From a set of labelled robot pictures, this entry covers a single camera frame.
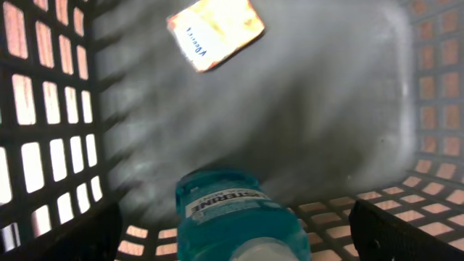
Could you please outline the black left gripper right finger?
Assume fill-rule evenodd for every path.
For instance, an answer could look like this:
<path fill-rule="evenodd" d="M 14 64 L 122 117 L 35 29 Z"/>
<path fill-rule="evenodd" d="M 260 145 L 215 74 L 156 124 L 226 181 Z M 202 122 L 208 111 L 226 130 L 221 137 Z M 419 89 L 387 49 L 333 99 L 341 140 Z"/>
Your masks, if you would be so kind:
<path fill-rule="evenodd" d="M 463 261 L 462 250 L 362 199 L 349 224 L 360 261 Z"/>

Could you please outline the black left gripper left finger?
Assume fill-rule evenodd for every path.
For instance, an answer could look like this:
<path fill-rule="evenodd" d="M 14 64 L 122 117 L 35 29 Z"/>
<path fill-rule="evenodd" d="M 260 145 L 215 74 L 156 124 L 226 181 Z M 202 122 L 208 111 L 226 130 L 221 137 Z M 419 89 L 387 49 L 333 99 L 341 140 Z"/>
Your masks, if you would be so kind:
<path fill-rule="evenodd" d="M 40 261 L 112 261 L 123 228 L 118 203 L 100 210 L 86 222 L 57 239 Z"/>

